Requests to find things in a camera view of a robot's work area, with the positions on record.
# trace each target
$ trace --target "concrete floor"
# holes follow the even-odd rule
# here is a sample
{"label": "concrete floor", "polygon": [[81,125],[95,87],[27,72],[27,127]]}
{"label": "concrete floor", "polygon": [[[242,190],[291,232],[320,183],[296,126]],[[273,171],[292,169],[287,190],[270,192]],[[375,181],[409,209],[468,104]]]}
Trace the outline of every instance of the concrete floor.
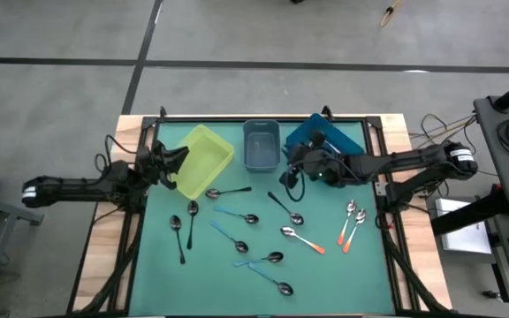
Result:
{"label": "concrete floor", "polygon": [[[153,0],[0,0],[0,57],[136,59]],[[391,1],[165,0],[148,59],[509,66],[509,1],[409,0],[384,29]],[[93,155],[113,133],[133,67],[0,64],[0,200],[20,205],[32,177],[95,176]],[[419,132],[426,113],[452,121],[472,101],[509,88],[509,74],[145,68],[132,114],[404,113]],[[468,129],[482,170],[494,168],[476,125]],[[465,142],[464,136],[455,140]],[[451,182],[451,194],[488,192],[494,177]],[[62,314],[93,206],[38,209],[21,224],[0,279],[0,310],[12,317]],[[490,265],[442,253],[455,309],[509,317],[487,300]]]}

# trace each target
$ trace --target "yellow bin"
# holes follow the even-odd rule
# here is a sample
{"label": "yellow bin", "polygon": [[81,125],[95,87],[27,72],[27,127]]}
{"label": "yellow bin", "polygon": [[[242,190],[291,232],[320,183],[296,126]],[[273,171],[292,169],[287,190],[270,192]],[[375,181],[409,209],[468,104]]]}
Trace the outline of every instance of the yellow bin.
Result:
{"label": "yellow bin", "polygon": [[197,125],[178,145],[190,153],[178,174],[172,174],[178,190],[195,200],[231,162],[233,146],[204,125]]}

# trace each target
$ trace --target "gray plastic container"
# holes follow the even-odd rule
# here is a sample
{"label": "gray plastic container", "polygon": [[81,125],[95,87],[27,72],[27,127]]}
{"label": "gray plastic container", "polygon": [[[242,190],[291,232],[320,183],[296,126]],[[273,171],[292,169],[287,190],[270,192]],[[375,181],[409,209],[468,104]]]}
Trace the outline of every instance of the gray plastic container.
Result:
{"label": "gray plastic container", "polygon": [[273,172],[280,163],[280,125],[275,120],[254,119],[243,124],[245,168],[248,172]]}

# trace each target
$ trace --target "green table surface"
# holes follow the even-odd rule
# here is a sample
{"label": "green table surface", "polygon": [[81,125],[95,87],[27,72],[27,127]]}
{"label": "green table surface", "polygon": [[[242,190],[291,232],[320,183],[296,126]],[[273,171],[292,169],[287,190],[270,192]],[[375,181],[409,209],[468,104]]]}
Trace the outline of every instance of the green table surface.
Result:
{"label": "green table surface", "polygon": [[[381,233],[375,227],[376,206],[371,185],[334,188],[306,178],[306,195],[301,202],[288,199],[277,181],[285,170],[282,157],[273,173],[252,174],[243,166],[241,123],[203,123],[235,148],[232,162],[210,187],[234,189],[252,186],[251,193],[235,193],[211,200],[197,199],[200,212],[194,219],[194,246],[186,249],[191,217],[189,199],[177,190],[155,186],[148,197],[141,247],[137,261],[130,315],[286,315],[286,314],[393,314],[390,285]],[[281,123],[280,138],[299,123]],[[164,123],[159,139],[175,148],[196,124]],[[364,146],[361,123],[339,123],[336,127]],[[300,186],[292,190],[299,194]],[[272,191],[288,208],[303,215],[305,223],[295,226],[289,216],[268,196]],[[338,246],[338,235],[346,219],[346,205],[357,200],[367,210],[367,220],[355,233],[348,254]],[[260,217],[256,225],[214,211],[220,205]],[[179,263],[176,233],[170,228],[172,215],[182,220],[180,239],[186,264]],[[217,220],[234,238],[245,241],[247,254],[240,254],[232,241],[209,225]],[[285,237],[282,226],[293,227],[303,238],[322,246],[315,252],[296,238]],[[347,227],[354,227],[354,216]],[[258,267],[278,282],[294,289],[292,296],[247,266],[233,267],[239,260],[258,259],[279,251],[285,258]]]}

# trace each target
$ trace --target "spoon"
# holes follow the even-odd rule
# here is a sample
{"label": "spoon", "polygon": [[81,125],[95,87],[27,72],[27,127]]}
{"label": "spoon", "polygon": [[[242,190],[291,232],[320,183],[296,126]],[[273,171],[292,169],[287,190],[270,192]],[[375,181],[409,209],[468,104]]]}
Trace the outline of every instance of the spoon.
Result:
{"label": "spoon", "polygon": [[343,245],[343,242],[345,241],[345,230],[346,225],[349,223],[349,217],[351,217],[351,214],[357,209],[357,203],[354,200],[351,200],[349,202],[349,205],[346,206],[346,220],[345,225],[343,225],[343,230],[341,231],[341,234],[339,235],[339,239],[337,240],[337,244]]}
{"label": "spoon", "polygon": [[282,232],[282,234],[284,234],[286,236],[291,236],[291,237],[295,237],[295,238],[301,239],[304,243],[308,244],[313,249],[315,249],[319,254],[325,254],[325,249],[323,247],[321,247],[319,245],[316,245],[316,244],[314,244],[314,243],[312,243],[312,242],[302,238],[301,236],[296,234],[296,231],[294,231],[293,228],[287,227],[287,226],[283,226],[282,228],[280,228],[280,231]]}
{"label": "spoon", "polygon": [[186,264],[186,259],[184,258],[184,252],[182,252],[182,245],[180,244],[180,235],[179,231],[182,227],[182,223],[180,222],[180,218],[177,216],[172,216],[170,218],[170,227],[176,231],[176,238],[178,238],[178,249],[180,250],[180,264]]}
{"label": "spoon", "polygon": [[278,287],[278,291],[285,295],[285,296],[292,296],[293,295],[293,288],[287,284],[287,283],[279,283],[277,281],[275,281],[274,279],[270,278],[270,276],[268,276],[266,273],[264,273],[263,271],[261,271],[260,269],[258,269],[253,263],[248,263],[248,267],[250,269],[252,269],[253,271],[259,273],[262,277],[270,280],[272,283],[276,284],[276,286]]}
{"label": "spoon", "polygon": [[284,259],[284,255],[280,252],[272,252],[270,253],[268,256],[264,257],[264,258],[261,258],[259,260],[254,260],[254,261],[235,261],[233,263],[233,266],[237,267],[237,266],[241,266],[241,265],[245,265],[245,264],[248,264],[248,263],[255,263],[255,262],[259,262],[259,261],[264,261],[264,260],[268,260],[269,262],[279,262],[279,261],[282,261]]}
{"label": "spoon", "polygon": [[272,192],[269,192],[268,193],[269,197],[274,200],[274,202],[278,203],[280,205],[280,207],[282,207],[284,210],[286,210],[286,212],[288,212],[288,214],[290,215],[290,221],[296,225],[302,225],[304,224],[304,218],[299,215],[298,213],[293,213],[293,212],[290,212],[290,210],[284,206],[284,204],[282,204],[278,199],[277,197],[274,195],[274,193]]}
{"label": "spoon", "polygon": [[235,238],[232,238],[229,234],[227,234],[227,232],[221,227],[221,225],[219,225],[219,223],[216,220],[211,220],[211,221],[209,221],[209,223],[211,224],[211,226],[216,228],[218,231],[222,232],[223,235],[225,235],[228,239],[233,241],[235,243],[235,248],[237,249],[237,251],[239,251],[239,253],[248,252],[247,243],[245,243],[243,241],[238,241],[238,240],[235,240]]}
{"label": "spoon", "polygon": [[194,216],[198,214],[200,207],[198,202],[191,200],[187,205],[187,213],[192,216],[192,223],[190,224],[190,235],[187,237],[187,249],[192,249],[192,229],[194,228]]}
{"label": "spoon", "polygon": [[252,190],[253,190],[253,188],[250,186],[242,188],[242,189],[229,190],[229,191],[219,191],[217,189],[209,189],[208,191],[205,192],[205,196],[207,196],[210,199],[217,199],[217,198],[219,198],[219,195],[224,194],[224,193],[249,192]]}
{"label": "spoon", "polygon": [[258,223],[258,216],[255,216],[255,215],[252,215],[252,214],[248,214],[248,215],[242,215],[242,214],[239,214],[239,213],[235,213],[235,212],[232,212],[226,208],[223,208],[223,207],[220,207],[220,206],[215,206],[213,207],[213,209],[217,212],[223,212],[223,213],[226,213],[230,216],[238,216],[238,217],[242,217],[245,219],[245,222],[249,223],[249,224],[256,224]]}
{"label": "spoon", "polygon": [[359,210],[359,213],[357,213],[357,216],[355,217],[356,223],[354,224],[353,231],[351,232],[351,235],[349,236],[349,240],[346,241],[345,246],[343,246],[343,253],[349,252],[349,247],[351,247],[351,241],[353,240],[354,232],[357,231],[357,226],[364,222],[364,219],[367,217],[367,210],[364,208],[361,208]]}

